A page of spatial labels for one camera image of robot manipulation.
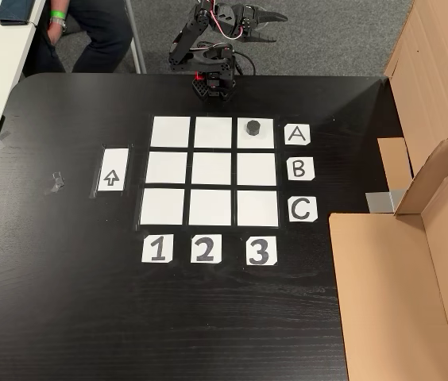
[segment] person's hand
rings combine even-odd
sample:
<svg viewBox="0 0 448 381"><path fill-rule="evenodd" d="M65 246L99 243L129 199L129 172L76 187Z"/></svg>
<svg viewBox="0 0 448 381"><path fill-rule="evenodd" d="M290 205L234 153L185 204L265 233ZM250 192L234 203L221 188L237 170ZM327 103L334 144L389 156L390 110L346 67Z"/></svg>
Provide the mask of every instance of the person's hand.
<svg viewBox="0 0 448 381"><path fill-rule="evenodd" d="M48 28L48 36L49 40L51 40L51 44L56 45L60 37L62 37L62 25L52 22L49 24Z"/></svg>

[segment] cardboard box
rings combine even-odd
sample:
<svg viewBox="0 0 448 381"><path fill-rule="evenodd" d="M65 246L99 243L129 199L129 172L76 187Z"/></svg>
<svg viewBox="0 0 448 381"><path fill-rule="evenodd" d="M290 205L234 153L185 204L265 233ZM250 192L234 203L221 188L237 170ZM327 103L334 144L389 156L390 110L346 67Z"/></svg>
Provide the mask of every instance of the cardboard box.
<svg viewBox="0 0 448 381"><path fill-rule="evenodd" d="M395 215L330 216L349 378L448 381L447 0L414 1L386 75L415 178Z"/></svg>

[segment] black table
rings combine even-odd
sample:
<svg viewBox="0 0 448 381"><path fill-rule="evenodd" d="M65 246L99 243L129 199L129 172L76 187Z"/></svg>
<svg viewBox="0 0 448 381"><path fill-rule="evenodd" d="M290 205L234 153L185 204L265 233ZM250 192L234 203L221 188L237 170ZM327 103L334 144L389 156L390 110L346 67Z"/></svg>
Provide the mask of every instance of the black table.
<svg viewBox="0 0 448 381"><path fill-rule="evenodd" d="M388 81L239 77L231 101L201 103L191 80L36 75L13 90L0 149L0 380L347 379L327 216L366 213L365 192L388 190L377 138L401 136ZM190 263L187 228L176 260L142 263L134 220L153 115L311 124L296 152L318 176L293 185L283 173L280 199L310 191L317 223L281 227L274 267L245 265L248 229L224 233L219 265ZM91 198L103 144L134 146L131 177L124 194Z"/></svg>

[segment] paper card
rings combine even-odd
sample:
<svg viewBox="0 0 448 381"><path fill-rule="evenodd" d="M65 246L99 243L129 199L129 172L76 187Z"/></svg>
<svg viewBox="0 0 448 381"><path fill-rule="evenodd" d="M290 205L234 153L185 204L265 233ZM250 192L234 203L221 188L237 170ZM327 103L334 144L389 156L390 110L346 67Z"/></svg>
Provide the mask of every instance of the paper card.
<svg viewBox="0 0 448 381"><path fill-rule="evenodd" d="M141 262L167 264L173 260L172 234L147 236L143 243Z"/></svg>
<svg viewBox="0 0 448 381"><path fill-rule="evenodd" d="M288 179L295 181L311 181L315 177L314 158L290 157L288 159Z"/></svg>
<svg viewBox="0 0 448 381"><path fill-rule="evenodd" d="M192 160L192 183L231 185L231 154L195 152Z"/></svg>
<svg viewBox="0 0 448 381"><path fill-rule="evenodd" d="M191 117L154 117L152 147L186 148L189 145Z"/></svg>
<svg viewBox="0 0 448 381"><path fill-rule="evenodd" d="M277 184L273 153L238 153L237 166L238 185Z"/></svg>
<svg viewBox="0 0 448 381"><path fill-rule="evenodd" d="M286 145L308 145L311 143L311 127L297 124L286 125L284 127L284 143Z"/></svg>
<svg viewBox="0 0 448 381"><path fill-rule="evenodd" d="M184 184L186 152L150 152L146 183Z"/></svg>
<svg viewBox="0 0 448 381"><path fill-rule="evenodd" d="M259 121L261 125L259 133L255 136L247 133L247 123L250 121ZM273 119L238 118L238 148L275 148L273 141Z"/></svg>
<svg viewBox="0 0 448 381"><path fill-rule="evenodd" d="M182 225L184 189L146 188L141 204L141 225Z"/></svg>
<svg viewBox="0 0 448 381"><path fill-rule="evenodd" d="M191 190L189 225L230 226L231 190Z"/></svg>
<svg viewBox="0 0 448 381"><path fill-rule="evenodd" d="M291 197L288 209L290 222L314 222L318 219L316 197Z"/></svg>
<svg viewBox="0 0 448 381"><path fill-rule="evenodd" d="M245 246L247 264L273 266L277 263L277 239L275 237L250 237Z"/></svg>
<svg viewBox="0 0 448 381"><path fill-rule="evenodd" d="M279 226L277 192L270 190L239 190L239 226Z"/></svg>
<svg viewBox="0 0 448 381"><path fill-rule="evenodd" d="M128 148L104 150L97 191L123 191L126 184Z"/></svg>
<svg viewBox="0 0 448 381"><path fill-rule="evenodd" d="M222 236L199 235L192 238L191 263L220 264L222 262Z"/></svg>
<svg viewBox="0 0 448 381"><path fill-rule="evenodd" d="M196 148L231 148L233 130L231 117L197 117L195 120Z"/></svg>

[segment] green wristband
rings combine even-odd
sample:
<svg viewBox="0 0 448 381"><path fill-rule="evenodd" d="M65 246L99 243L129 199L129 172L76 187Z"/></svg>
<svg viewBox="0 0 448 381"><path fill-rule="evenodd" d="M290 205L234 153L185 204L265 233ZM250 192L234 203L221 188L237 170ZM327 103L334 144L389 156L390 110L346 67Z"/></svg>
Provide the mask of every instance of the green wristband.
<svg viewBox="0 0 448 381"><path fill-rule="evenodd" d="M65 20L66 16L67 15L64 12L61 12L59 10L52 10L51 11L51 17L63 18Z"/></svg>

